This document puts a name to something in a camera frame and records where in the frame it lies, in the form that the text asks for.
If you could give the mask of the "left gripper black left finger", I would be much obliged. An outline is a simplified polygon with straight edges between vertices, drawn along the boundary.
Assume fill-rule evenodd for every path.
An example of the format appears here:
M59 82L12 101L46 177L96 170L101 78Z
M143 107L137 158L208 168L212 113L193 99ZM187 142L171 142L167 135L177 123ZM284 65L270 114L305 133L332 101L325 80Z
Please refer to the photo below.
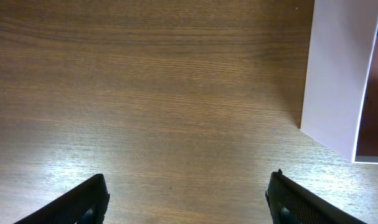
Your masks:
M16 224L103 224L110 201L103 174L95 174Z

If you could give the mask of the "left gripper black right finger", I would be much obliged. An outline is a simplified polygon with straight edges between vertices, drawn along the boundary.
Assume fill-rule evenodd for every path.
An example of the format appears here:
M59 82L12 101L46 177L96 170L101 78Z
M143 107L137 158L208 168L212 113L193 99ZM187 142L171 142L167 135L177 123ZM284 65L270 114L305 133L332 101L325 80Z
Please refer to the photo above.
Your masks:
M365 224L283 175L272 172L265 191L273 224Z

